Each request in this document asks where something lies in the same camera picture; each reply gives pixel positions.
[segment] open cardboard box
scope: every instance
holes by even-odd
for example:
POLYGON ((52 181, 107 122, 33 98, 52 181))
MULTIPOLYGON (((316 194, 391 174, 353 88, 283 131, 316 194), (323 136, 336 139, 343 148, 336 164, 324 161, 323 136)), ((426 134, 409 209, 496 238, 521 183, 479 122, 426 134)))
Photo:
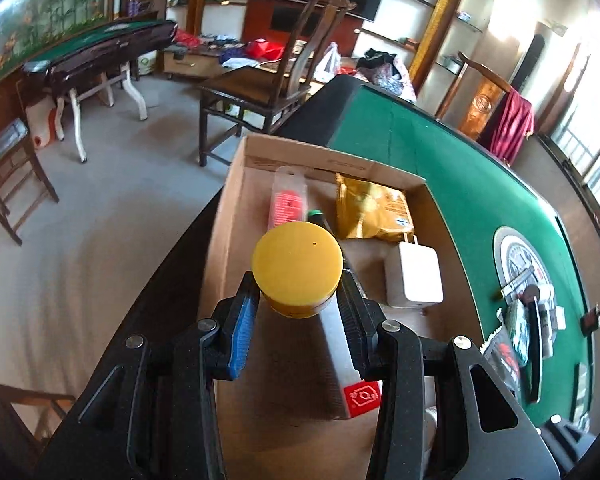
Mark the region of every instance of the open cardboard box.
MULTIPOLYGON (((321 209, 336 229, 335 173, 400 189, 413 217, 418 242, 438 253, 442 303, 425 311, 383 307, 421 336, 448 341, 462 334, 484 342, 462 261, 424 179, 364 158, 279 137, 245 137, 231 164, 206 260, 199 318, 235 294, 251 269, 251 254, 267 231, 274 172, 305 169, 309 209, 321 209)), ((391 243, 340 240, 362 287, 386 303, 384 255, 391 243)), ((216 383, 218 424, 228 478, 306 480, 364 479, 375 437, 378 410, 348 420, 329 420, 328 394, 312 319, 287 319, 261 301, 246 367, 233 383, 216 383)), ((426 381, 426 403, 435 404, 426 381)))

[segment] yellow round container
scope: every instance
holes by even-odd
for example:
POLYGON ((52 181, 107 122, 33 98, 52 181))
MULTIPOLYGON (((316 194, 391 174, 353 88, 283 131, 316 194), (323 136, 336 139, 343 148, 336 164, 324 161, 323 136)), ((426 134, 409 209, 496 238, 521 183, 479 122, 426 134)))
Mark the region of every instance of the yellow round container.
POLYGON ((342 251, 320 226, 288 222, 258 241, 251 269, 273 310, 287 317, 311 317, 326 306, 338 286, 342 251))

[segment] gold snack bag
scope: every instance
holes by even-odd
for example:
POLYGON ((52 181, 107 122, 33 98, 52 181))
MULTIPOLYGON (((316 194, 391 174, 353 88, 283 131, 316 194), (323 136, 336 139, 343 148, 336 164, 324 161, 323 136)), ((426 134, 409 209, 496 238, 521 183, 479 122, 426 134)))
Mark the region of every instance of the gold snack bag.
POLYGON ((336 216, 341 238, 382 238, 401 242, 413 220, 401 191, 336 174, 336 216))

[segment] white table leg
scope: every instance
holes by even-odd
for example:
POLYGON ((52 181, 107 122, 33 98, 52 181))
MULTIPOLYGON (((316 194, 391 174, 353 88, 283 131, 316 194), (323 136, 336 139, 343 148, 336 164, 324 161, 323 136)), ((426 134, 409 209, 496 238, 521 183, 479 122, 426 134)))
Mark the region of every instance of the white table leg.
MULTIPOLYGON (((107 74, 103 72, 100 74, 100 82, 105 85, 107 84, 107 74)), ((107 100, 105 101, 106 105, 111 108, 114 105, 113 101, 113 90, 111 89, 111 85, 107 85, 103 88, 105 93, 107 94, 107 100)))
POLYGON ((58 140, 64 140, 64 130, 62 129, 62 112, 64 111, 64 97, 60 96, 56 99, 56 137, 58 140))
POLYGON ((87 153, 84 151, 84 146, 82 145, 82 132, 80 130, 80 103, 78 102, 78 92, 75 91, 75 88, 71 88, 71 90, 69 90, 69 97, 71 98, 71 106, 74 109, 75 145, 78 146, 80 162, 85 163, 87 161, 87 153))
POLYGON ((126 93, 128 93, 136 102, 136 104, 138 104, 138 109, 140 110, 140 120, 144 121, 147 118, 146 103, 144 102, 142 94, 135 86, 131 84, 131 71, 129 70, 129 63, 125 63, 124 65, 120 66, 120 70, 125 75, 125 78, 122 80, 122 88, 124 88, 126 93))

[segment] game table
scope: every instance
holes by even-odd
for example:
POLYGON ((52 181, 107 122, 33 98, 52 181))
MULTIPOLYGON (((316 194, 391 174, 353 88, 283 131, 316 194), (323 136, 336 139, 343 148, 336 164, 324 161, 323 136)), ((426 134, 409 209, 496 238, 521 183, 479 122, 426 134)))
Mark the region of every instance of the game table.
POLYGON ((138 104, 140 120, 147 118, 142 94, 131 83, 130 62, 152 50, 165 48, 175 37, 176 23, 165 20, 107 23, 78 34, 27 61, 22 70, 38 80, 58 106, 55 127, 64 139, 62 112, 70 102, 74 110, 75 143, 80 161, 87 161, 82 143, 80 102, 104 91, 105 102, 114 105, 111 86, 122 82, 123 89, 138 104), (120 68, 120 75, 107 78, 107 70, 120 68))
MULTIPOLYGON (((522 233, 541 255, 551 273, 555 297, 566 311, 566 329, 557 335, 554 356, 545 361, 541 400, 537 404, 524 402, 523 407, 536 426, 555 414, 570 418, 576 397, 576 368, 583 365, 587 369, 588 411, 594 367, 592 340, 582 335, 579 326, 586 297, 562 224, 542 198, 467 137, 413 105, 350 76, 338 76, 328 83, 277 133, 374 158, 425 177, 458 248, 485 337, 496 329, 496 310, 504 306, 503 301, 493 299, 494 291, 500 288, 494 233, 503 225, 522 233)), ((130 336, 141 334, 152 347, 168 346, 196 322, 221 193, 181 236, 126 314, 83 393, 43 451, 37 478, 64 479, 67 471, 75 469, 77 460, 84 478, 120 478, 126 474, 129 457, 125 449, 132 421, 127 424, 121 420, 123 431, 119 434, 96 432, 94 437, 93 432, 91 436, 84 432, 81 413, 129 359, 130 336)), ((127 410, 131 398, 118 398, 115 384, 111 388, 107 402, 127 410)))

